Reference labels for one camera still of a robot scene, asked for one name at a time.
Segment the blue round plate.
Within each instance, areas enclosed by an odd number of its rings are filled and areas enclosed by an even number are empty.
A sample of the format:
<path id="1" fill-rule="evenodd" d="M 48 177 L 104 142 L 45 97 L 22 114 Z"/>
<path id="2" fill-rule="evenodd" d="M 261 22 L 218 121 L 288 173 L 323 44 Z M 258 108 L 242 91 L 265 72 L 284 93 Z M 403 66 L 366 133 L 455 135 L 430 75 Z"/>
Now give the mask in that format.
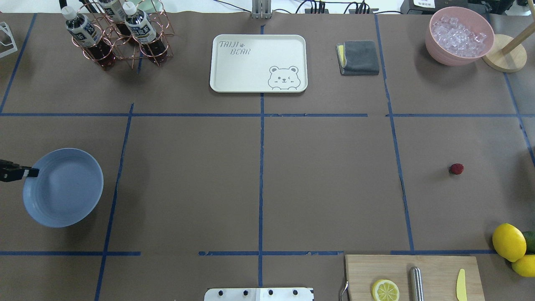
<path id="1" fill-rule="evenodd" d="M 46 227 L 82 221 L 99 203 L 104 177 L 99 162 L 76 148 L 54 150 L 34 164 L 38 177 L 27 177 L 23 204 L 30 217 Z"/>

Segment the red strawberry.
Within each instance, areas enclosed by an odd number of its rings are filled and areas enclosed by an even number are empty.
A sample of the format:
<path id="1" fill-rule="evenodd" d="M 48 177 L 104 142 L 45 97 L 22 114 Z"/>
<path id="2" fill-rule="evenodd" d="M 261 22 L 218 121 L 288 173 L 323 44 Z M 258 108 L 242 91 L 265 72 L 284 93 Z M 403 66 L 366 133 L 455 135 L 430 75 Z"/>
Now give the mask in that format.
<path id="1" fill-rule="evenodd" d="M 464 171 L 464 166 L 461 163 L 454 163 L 449 166 L 448 171 L 450 174 L 453 175 L 460 175 Z"/>

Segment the dark tea bottle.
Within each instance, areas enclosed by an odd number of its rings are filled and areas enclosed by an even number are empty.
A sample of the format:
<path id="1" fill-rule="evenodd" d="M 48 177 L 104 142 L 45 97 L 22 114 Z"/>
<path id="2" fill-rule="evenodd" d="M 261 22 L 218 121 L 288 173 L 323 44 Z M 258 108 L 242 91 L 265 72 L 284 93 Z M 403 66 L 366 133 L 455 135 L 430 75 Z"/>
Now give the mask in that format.
<path id="1" fill-rule="evenodd" d="M 122 5 L 125 12 L 124 23 L 134 39 L 140 44 L 142 52 L 153 63 L 161 65 L 168 58 L 168 50 L 161 36 L 153 27 L 147 12 L 139 9 L 136 4 L 125 1 Z"/>
<path id="2" fill-rule="evenodd" d="M 87 56 L 96 61 L 104 70 L 115 65 L 115 54 L 109 44 L 102 38 L 102 31 L 97 29 L 86 15 L 70 6 L 61 8 L 66 19 L 66 29 Z"/>
<path id="3" fill-rule="evenodd" d="M 107 18 L 115 27 L 115 30 L 122 37 L 132 36 L 128 26 L 125 24 L 126 13 L 120 0 L 98 0 L 97 3 L 106 13 Z"/>

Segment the green bowl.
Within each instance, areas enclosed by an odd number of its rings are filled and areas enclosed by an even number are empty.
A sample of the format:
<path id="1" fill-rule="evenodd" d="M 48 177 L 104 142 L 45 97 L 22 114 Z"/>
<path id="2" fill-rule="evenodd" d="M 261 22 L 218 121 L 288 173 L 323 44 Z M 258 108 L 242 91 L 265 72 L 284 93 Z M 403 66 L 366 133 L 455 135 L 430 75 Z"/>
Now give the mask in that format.
<path id="1" fill-rule="evenodd" d="M 161 12 L 164 6 L 161 0 L 140 0 L 136 7 L 147 13 Z"/>

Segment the cream bear tray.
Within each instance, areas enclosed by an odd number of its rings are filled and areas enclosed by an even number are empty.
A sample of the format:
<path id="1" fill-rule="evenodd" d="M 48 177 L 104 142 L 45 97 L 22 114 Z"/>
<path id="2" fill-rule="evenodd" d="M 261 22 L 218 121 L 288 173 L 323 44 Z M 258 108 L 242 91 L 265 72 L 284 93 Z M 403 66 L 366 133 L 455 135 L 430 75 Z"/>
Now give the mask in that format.
<path id="1" fill-rule="evenodd" d="M 298 35 L 220 34 L 212 44 L 210 87 L 217 93 L 302 93 L 306 41 Z"/>

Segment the grey folded cloth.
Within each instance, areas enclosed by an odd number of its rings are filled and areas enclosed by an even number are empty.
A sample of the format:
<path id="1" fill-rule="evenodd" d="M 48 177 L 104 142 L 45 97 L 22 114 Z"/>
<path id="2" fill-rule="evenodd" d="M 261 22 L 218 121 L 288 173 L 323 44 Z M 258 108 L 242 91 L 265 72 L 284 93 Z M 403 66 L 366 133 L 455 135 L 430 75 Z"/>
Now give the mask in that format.
<path id="1" fill-rule="evenodd" d="M 343 76 L 377 76 L 380 72 L 376 44 L 371 40 L 338 43 L 336 53 Z"/>

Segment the lemon half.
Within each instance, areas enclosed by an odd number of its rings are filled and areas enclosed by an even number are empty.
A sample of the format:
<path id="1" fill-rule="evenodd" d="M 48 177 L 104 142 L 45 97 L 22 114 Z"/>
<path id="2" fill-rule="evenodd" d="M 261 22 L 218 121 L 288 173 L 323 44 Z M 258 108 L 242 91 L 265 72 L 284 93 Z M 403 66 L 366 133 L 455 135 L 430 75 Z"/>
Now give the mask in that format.
<path id="1" fill-rule="evenodd" d="M 399 301 L 400 290 L 393 281 L 380 279 L 372 285 L 371 295 L 374 301 Z"/>

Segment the wooden cutting board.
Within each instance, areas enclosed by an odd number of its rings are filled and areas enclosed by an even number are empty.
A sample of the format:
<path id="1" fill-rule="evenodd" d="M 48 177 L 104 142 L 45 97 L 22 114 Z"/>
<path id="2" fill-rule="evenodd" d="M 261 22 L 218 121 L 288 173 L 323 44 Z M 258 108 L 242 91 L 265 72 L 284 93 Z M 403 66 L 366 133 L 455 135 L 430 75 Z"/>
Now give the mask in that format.
<path id="1" fill-rule="evenodd" d="M 421 270 L 426 301 L 456 301 L 457 276 L 466 272 L 468 301 L 484 301 L 479 268 L 473 256 L 441 255 L 345 255 L 346 280 L 351 301 L 372 301 L 372 286 L 380 279 L 393 281 L 400 301 L 412 300 L 410 269 Z"/>

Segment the yellow plastic knife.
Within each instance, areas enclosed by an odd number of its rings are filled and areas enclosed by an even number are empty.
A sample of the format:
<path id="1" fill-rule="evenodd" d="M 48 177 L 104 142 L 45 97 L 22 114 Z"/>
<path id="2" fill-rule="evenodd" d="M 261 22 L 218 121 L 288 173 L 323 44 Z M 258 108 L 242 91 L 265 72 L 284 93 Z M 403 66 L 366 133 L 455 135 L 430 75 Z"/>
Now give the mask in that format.
<path id="1" fill-rule="evenodd" d="M 456 298 L 458 301 L 467 301 L 466 271 L 460 268 L 456 279 Z"/>

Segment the pink bowl with ice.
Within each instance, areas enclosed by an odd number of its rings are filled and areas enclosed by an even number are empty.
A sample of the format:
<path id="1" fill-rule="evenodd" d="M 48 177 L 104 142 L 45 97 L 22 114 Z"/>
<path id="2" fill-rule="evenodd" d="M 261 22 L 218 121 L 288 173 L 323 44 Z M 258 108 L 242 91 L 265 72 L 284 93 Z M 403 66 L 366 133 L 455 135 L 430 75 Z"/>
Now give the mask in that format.
<path id="1" fill-rule="evenodd" d="M 460 6 L 432 16 L 425 36 L 428 53 L 447 66 L 462 66 L 485 56 L 494 45 L 494 31 L 478 12 Z"/>

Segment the whole yellow lemon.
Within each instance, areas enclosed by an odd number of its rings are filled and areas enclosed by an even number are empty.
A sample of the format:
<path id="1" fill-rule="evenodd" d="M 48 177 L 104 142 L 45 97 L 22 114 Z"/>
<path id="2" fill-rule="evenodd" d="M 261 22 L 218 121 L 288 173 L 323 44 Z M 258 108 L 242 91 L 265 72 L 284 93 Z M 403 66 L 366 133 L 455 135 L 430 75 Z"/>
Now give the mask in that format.
<path id="1" fill-rule="evenodd" d="M 524 235 L 509 223 L 503 223 L 494 230 L 492 244 L 497 254 L 511 263 L 524 257 L 527 252 Z"/>
<path id="2" fill-rule="evenodd" d="M 535 277 L 535 255 L 524 255 L 511 263 L 512 270 L 524 278 Z"/>

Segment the wooden stand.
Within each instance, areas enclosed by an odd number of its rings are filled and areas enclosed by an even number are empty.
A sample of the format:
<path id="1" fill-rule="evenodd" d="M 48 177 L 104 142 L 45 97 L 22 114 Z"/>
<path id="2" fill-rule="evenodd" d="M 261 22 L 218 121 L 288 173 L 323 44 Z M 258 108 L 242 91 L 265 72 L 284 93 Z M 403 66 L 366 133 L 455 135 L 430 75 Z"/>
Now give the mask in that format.
<path id="1" fill-rule="evenodd" d="M 504 34 L 495 34 L 493 46 L 483 56 L 483 61 L 491 68 L 507 74 L 523 69 L 527 63 L 527 51 L 522 46 L 522 42 L 534 31 L 535 23 L 531 23 L 514 38 Z"/>

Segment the green lime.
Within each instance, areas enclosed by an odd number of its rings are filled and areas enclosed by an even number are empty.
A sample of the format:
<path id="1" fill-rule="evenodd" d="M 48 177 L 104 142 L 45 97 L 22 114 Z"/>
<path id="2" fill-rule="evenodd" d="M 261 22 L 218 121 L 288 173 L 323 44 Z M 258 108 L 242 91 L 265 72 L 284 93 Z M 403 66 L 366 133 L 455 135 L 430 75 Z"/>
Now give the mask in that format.
<path id="1" fill-rule="evenodd" d="M 523 231 L 522 234 L 527 244 L 527 253 L 533 255 L 535 253 L 535 232 Z"/>

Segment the aluminium frame post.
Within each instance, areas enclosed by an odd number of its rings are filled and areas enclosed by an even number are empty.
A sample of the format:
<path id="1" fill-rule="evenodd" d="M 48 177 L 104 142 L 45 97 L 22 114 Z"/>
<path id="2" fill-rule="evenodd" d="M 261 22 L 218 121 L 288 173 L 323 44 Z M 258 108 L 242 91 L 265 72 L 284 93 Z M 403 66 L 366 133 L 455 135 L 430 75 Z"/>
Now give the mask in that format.
<path id="1" fill-rule="evenodd" d="M 272 0 L 252 0 L 252 19 L 271 19 Z"/>

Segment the steel handled knife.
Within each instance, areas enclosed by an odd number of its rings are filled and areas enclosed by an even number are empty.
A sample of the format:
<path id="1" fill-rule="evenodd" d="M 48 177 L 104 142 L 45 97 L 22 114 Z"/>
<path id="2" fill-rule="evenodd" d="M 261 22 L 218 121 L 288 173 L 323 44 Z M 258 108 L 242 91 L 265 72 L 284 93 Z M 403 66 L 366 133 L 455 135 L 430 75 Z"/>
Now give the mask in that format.
<path id="1" fill-rule="evenodd" d="M 412 301 L 424 301 L 422 271 L 417 266 L 410 268 Z"/>

